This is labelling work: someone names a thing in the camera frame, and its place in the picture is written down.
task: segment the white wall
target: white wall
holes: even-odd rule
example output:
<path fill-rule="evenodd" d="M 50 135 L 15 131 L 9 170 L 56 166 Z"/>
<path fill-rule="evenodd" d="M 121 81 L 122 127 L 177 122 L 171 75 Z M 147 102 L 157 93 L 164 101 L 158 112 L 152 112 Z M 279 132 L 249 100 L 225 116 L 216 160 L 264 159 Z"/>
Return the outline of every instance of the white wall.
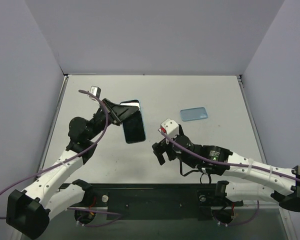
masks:
<path fill-rule="evenodd" d="M 36 171 L 62 82 L 24 0 L 0 0 L 0 190 Z M 7 196 L 0 198 L 0 216 Z M 0 220 L 0 240 L 10 234 Z"/>
<path fill-rule="evenodd" d="M 64 73 L 242 74 L 284 0 L 26 0 Z"/>
<path fill-rule="evenodd" d="M 269 164 L 300 165 L 300 0 L 286 0 L 243 74 Z M 291 213 L 300 240 L 300 213 Z"/>

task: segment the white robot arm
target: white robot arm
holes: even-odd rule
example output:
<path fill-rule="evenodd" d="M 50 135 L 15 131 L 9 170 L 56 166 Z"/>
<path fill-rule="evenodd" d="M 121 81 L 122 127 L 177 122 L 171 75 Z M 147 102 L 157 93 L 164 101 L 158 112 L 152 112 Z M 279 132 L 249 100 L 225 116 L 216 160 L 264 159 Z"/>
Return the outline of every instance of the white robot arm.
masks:
<path fill-rule="evenodd" d="M 232 202 L 273 202 L 289 211 L 300 212 L 300 182 L 296 181 L 300 180 L 300 166 L 273 167 L 222 147 L 193 144 L 184 135 L 181 125 L 169 118 L 161 124 L 159 132 L 165 139 L 155 143 L 152 148 L 161 165 L 165 163 L 162 154 L 166 152 L 170 161 L 177 158 L 197 169 L 197 172 L 236 177 L 251 182 L 219 181 L 216 194 L 220 197 Z"/>
<path fill-rule="evenodd" d="M 102 103 L 103 108 L 99 108 L 91 120 L 75 117 L 70 121 L 68 132 L 70 142 L 55 162 L 55 168 L 43 173 L 23 191 L 15 189 L 9 195 L 7 224 L 29 238 L 36 239 L 58 213 L 81 202 L 86 195 L 94 195 L 93 187 L 80 179 L 74 181 L 65 190 L 56 192 L 65 180 L 94 154 L 97 144 L 91 139 L 106 129 L 106 125 L 119 126 L 125 119 L 139 111 L 137 106 L 114 104 L 106 98 Z"/>

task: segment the bolt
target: bolt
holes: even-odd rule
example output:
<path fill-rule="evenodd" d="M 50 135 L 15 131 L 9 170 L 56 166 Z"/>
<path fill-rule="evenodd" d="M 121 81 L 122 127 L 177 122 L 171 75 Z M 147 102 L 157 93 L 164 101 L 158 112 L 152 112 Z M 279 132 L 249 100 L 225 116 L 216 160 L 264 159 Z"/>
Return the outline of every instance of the bolt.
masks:
<path fill-rule="evenodd" d="M 103 195 L 101 198 L 102 202 L 106 203 L 109 200 L 109 197 L 107 195 Z"/>
<path fill-rule="evenodd" d="M 200 195 L 199 200 L 200 200 L 200 202 L 204 203 L 207 199 L 206 199 L 205 195 Z"/>

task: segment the phone screen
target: phone screen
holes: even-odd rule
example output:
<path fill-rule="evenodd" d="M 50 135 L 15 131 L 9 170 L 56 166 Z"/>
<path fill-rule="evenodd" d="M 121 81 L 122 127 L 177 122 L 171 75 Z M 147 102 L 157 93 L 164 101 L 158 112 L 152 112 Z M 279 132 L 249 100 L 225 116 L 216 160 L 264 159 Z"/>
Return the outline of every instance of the phone screen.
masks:
<path fill-rule="evenodd" d="M 123 101 L 120 105 L 137 106 L 141 109 L 138 100 Z M 122 122 L 122 126 L 125 142 L 127 144 L 140 143 L 146 140 L 146 132 L 141 110 L 135 112 L 133 115 L 124 120 Z"/>

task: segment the tabletop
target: tabletop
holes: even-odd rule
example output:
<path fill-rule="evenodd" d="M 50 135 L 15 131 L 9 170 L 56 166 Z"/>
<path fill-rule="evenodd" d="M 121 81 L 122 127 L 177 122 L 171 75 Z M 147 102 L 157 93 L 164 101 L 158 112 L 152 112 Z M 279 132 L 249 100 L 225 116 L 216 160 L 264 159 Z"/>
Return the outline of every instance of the tabletop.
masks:
<path fill-rule="evenodd" d="M 78 92 L 89 90 L 91 86 L 100 87 L 100 98 L 113 103 L 139 100 L 146 140 L 127 144 L 122 126 L 110 125 L 94 155 L 66 183 L 76 179 L 88 183 L 199 183 L 200 173 L 183 177 L 179 174 L 178 160 L 167 160 L 160 166 L 153 154 L 152 145 L 163 139 L 158 128 L 167 118 L 181 124 L 184 134 L 194 144 L 216 145 L 262 161 L 236 76 L 70 75 L 43 168 L 58 160 L 68 145 L 70 120 L 74 117 L 89 120 L 99 108 L 98 103 Z M 180 110 L 196 107 L 205 107 L 208 118 L 183 122 Z M 212 182 L 225 179 L 244 182 L 212 176 Z"/>

